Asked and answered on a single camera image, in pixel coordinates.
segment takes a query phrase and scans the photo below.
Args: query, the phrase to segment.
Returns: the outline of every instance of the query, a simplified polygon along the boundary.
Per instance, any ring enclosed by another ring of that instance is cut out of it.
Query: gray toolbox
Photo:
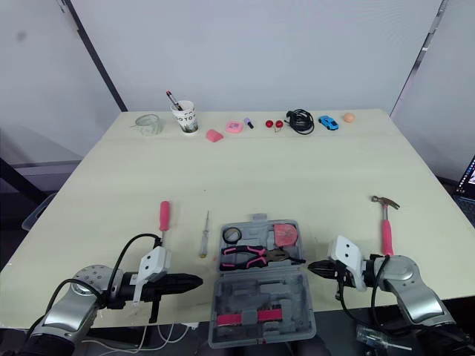
[[[259,260],[259,256],[247,253],[221,254],[224,248],[232,250],[247,245],[262,246],[266,250],[276,249],[274,225],[278,224],[293,225],[297,231],[295,244],[282,248],[289,253],[292,260],[269,262],[264,267],[220,270],[220,278],[214,284],[209,323],[208,341],[213,349],[282,343],[315,336],[315,318],[307,275],[303,270],[304,264],[295,262],[304,258],[296,221],[269,221],[266,214],[255,214],[250,222],[223,226],[220,235],[219,266],[220,269],[241,263],[242,266],[247,266],[248,261]],[[238,241],[224,241],[223,233],[229,228],[237,228],[240,231],[240,235],[234,237],[238,238]]]

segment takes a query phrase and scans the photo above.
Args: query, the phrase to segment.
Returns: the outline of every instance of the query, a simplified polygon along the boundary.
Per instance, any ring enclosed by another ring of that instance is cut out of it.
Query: computer monitor
[[[456,195],[475,199],[475,156],[465,170],[459,185],[455,190]]]

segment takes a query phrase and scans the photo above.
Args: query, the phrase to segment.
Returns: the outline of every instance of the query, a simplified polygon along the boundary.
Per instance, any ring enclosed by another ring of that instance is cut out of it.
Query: black cable coil
[[[313,116],[304,109],[297,109],[294,111],[287,111],[286,114],[289,121],[285,121],[289,126],[300,135],[308,135],[313,132],[315,124],[313,123]]]

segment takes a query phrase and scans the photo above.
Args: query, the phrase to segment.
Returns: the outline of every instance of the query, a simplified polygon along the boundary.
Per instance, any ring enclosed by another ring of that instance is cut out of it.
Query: small screwdriver
[[[165,231],[170,228],[170,202],[166,200],[160,203],[160,227],[162,232],[162,240],[165,238]]]
[[[200,257],[205,258],[208,254],[208,221],[209,221],[209,211],[206,215],[206,222],[205,222],[205,229],[203,230],[203,237],[201,238],[201,249],[200,249]]]

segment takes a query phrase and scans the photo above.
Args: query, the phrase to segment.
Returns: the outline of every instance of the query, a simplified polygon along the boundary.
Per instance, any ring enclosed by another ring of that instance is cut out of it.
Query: blue toy car
[[[318,122],[320,122],[328,130],[331,130],[331,131],[338,130],[338,124],[335,122],[333,118],[327,115],[320,116],[320,118],[318,119]]]

